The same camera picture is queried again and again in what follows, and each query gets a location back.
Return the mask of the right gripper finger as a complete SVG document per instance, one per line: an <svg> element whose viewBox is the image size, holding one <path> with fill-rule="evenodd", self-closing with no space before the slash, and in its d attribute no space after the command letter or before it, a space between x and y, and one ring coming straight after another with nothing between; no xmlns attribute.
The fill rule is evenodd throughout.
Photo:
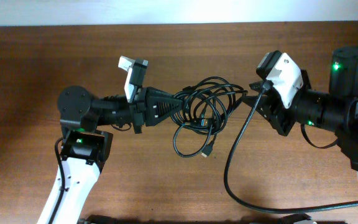
<svg viewBox="0 0 358 224"><path fill-rule="evenodd" d="M241 100L251 108L253 108L256 104L258 96L243 96ZM255 109L265 120L271 120L271 107L272 105L272 97L263 95L259 100L257 107Z"/></svg>
<svg viewBox="0 0 358 224"><path fill-rule="evenodd" d="M251 84L249 84L249 87L251 90L256 91L256 92L262 92L264 89L264 81L258 81L258 82L253 82Z"/></svg>

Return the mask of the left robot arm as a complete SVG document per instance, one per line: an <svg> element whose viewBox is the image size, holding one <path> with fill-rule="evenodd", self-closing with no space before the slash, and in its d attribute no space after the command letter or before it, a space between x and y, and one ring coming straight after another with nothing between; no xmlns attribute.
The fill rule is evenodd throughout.
<svg viewBox="0 0 358 224"><path fill-rule="evenodd" d="M62 137L55 143L58 170L39 223L76 223L109 157L113 135L101 126L129 125L136 134L183 108L182 100L143 81L148 61L120 57L127 72L124 94L98 97L82 86L69 86L58 97Z"/></svg>

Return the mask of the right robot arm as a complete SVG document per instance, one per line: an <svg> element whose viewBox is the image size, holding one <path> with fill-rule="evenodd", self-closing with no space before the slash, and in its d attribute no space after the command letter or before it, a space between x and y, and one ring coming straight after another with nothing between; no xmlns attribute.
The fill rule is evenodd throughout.
<svg viewBox="0 0 358 224"><path fill-rule="evenodd" d="M301 130L313 126L333 132L339 146L358 171L358 46L342 47L333 52L327 93L313 90L307 71L302 70L286 53L278 50L265 54L256 68L259 82L252 90L262 97L246 96L242 101L255 106L282 136L295 123Z"/></svg>

